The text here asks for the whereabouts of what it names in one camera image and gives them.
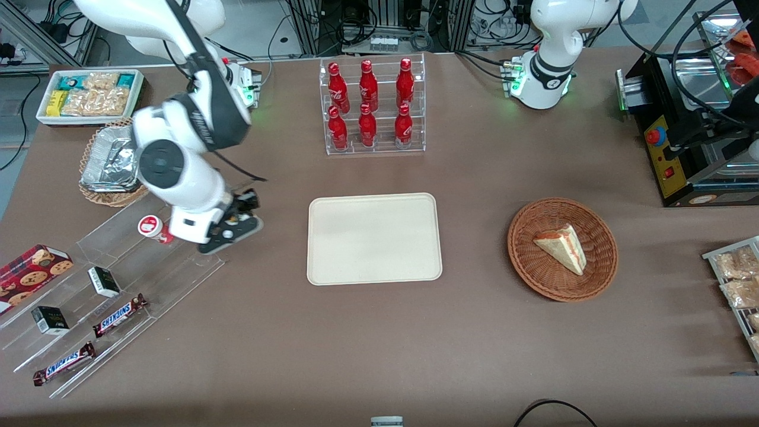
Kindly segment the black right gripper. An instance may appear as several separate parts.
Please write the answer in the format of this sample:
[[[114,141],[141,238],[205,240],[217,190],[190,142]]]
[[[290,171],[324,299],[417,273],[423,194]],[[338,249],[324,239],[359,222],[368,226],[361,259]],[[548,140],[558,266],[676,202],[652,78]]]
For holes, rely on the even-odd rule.
[[[233,197],[231,205],[222,216],[221,227],[249,227],[253,223],[254,211],[260,205],[257,192],[247,189],[241,194],[233,194]]]

